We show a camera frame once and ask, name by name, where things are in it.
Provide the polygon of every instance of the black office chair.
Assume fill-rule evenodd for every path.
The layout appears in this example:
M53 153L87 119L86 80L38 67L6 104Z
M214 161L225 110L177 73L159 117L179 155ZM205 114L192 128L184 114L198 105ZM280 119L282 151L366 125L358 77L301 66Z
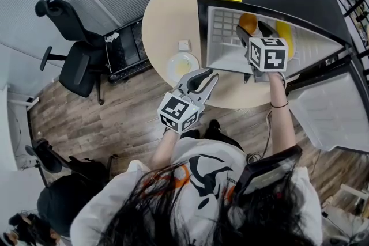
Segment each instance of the black office chair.
M79 41L71 47L68 56L51 53L49 46L41 61L43 71L48 60L64 60L59 82L71 92L88 97L96 84L97 99L101 99L101 75L108 74L104 37L86 30L71 4L63 0L40 0L35 6L39 17L47 15L66 40Z
M73 156L69 156L71 161L66 161L52 149L52 146L46 139L42 138L31 142L32 147L26 146L25 150L29 155L36 156L40 166L47 172L58 173L65 167L74 173L86 177L90 181L102 185L106 185L109 182L112 161L118 157L117 155L111 155L106 167L104 164L90 159L87 159L89 162L81 162Z

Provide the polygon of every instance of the round table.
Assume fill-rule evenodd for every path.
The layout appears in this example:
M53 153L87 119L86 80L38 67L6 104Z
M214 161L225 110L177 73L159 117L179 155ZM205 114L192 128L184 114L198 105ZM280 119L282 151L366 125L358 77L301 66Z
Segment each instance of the round table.
M178 41L190 40L191 53L201 64L197 0L150 0L142 21L142 39L154 69L175 86L167 74L167 62L178 53ZM268 82L254 83L251 77L245 84L242 73L214 72L219 73L219 81L207 105L241 109L270 102Z

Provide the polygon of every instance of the laminate floor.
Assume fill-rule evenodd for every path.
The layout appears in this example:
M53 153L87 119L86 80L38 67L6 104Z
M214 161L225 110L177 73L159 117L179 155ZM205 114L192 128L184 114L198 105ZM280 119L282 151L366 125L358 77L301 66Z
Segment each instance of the laminate floor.
M124 172L129 162L148 162L164 127L156 110L171 87L151 69L127 83L101 85L105 104L99 106L95 90L89 98L78 97L54 82L40 94L40 103L31 110L34 138L46 138L61 156L90 158L106 162L112 154L119 158L112 165L112 176ZM205 131L211 119L218 119L222 130L237 140L246 153L262 152L267 138L266 114L269 105L251 109L206 107L199 126ZM369 173L367 156L339 149L319 152L314 149L301 126L295 121L298 144L304 153L299 165L312 174L312 183L321 202L335 195L334 202L352 209L355 199L342 193L341 183L362 188ZM267 155L271 152L271 143ZM47 179L69 173L47 175Z

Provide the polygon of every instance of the black shoe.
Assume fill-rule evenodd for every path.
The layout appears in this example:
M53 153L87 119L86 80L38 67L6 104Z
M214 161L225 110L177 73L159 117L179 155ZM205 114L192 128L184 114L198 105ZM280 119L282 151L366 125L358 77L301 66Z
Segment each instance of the black shoe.
M220 130L220 124L219 124L218 120L216 120L216 119L211 120L210 123L209 123L209 129L218 129L218 130Z

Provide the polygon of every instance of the black wristband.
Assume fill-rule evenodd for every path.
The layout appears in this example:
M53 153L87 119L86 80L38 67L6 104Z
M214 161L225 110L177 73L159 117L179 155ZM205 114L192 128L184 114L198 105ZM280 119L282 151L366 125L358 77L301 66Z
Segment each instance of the black wristband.
M270 105L272 106L272 108L283 108L283 107L285 107L285 106L288 105L288 101L287 101L287 103L285 105L282 105L280 107L276 107L275 105L272 105L272 103L270 103Z

